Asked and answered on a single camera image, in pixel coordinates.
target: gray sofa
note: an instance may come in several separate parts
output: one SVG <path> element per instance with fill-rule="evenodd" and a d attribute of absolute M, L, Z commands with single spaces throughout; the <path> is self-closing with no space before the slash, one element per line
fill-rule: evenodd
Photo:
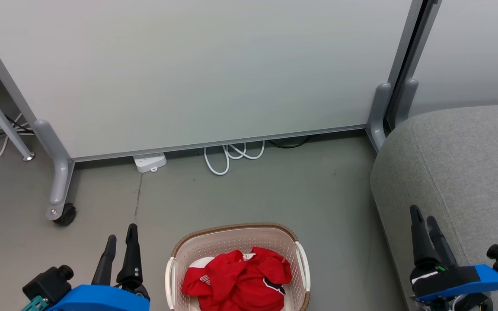
<path fill-rule="evenodd" d="M 413 294 L 412 204 L 437 219 L 458 264 L 491 266 L 486 251 L 498 244 L 498 106 L 430 112 L 403 122 L 381 147 L 371 186 L 406 297 Z M 498 311 L 498 292 L 492 299 Z"/>

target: beige plastic basket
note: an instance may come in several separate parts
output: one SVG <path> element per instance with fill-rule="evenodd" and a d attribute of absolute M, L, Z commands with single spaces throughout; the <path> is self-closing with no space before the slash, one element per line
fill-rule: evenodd
<path fill-rule="evenodd" d="M 291 230 L 270 222 L 222 226 L 185 236 L 166 265 L 164 287 L 168 307 L 174 311 L 199 310 L 197 298 L 180 291 L 184 274 L 192 262 L 233 250 L 249 253 L 253 246 L 268 248 L 289 260 L 293 279 L 284 286 L 283 310 L 305 311 L 310 301 L 310 270 L 305 250 Z"/>

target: white partition panel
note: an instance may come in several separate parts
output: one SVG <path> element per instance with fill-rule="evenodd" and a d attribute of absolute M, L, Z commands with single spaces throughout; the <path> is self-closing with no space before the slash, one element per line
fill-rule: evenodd
<path fill-rule="evenodd" d="M 72 158 L 366 124 L 410 0 L 0 0 L 0 59 Z"/>
<path fill-rule="evenodd" d="M 444 0 L 413 77 L 409 116 L 498 105 L 498 0 Z"/>

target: white power strip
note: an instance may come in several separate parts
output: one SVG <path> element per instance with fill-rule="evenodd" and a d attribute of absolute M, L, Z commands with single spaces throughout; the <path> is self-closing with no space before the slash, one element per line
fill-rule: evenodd
<path fill-rule="evenodd" d="M 154 173 L 159 167 L 166 164 L 166 157 L 164 157 L 164 153 L 135 155 L 134 162 L 136 163 L 138 172 L 146 173 L 152 171 Z"/>

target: concrete floor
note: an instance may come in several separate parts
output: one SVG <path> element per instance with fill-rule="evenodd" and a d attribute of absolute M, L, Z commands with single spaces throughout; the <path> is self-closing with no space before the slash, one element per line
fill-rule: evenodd
<path fill-rule="evenodd" d="M 53 167 L 43 148 L 25 138 L 36 152 L 25 163 L 9 145 L 0 160 L 0 311 L 26 305 L 22 286 L 51 266 L 72 267 L 73 286 L 91 282 L 110 234 L 119 242 L 116 277 L 132 222 L 151 310 L 166 310 L 164 270 L 178 240 L 258 221 L 299 236 L 310 261 L 310 311 L 405 310 L 368 185 L 375 154 L 360 134 L 321 138 L 297 149 L 267 147 L 257 161 L 233 161 L 223 177 L 209 172 L 202 150 L 169 154 L 165 167 L 143 175 L 131 158 L 79 163 L 67 199 L 77 218 L 67 228 L 44 218 Z M 216 169 L 224 165 L 219 153 L 210 159 Z"/>

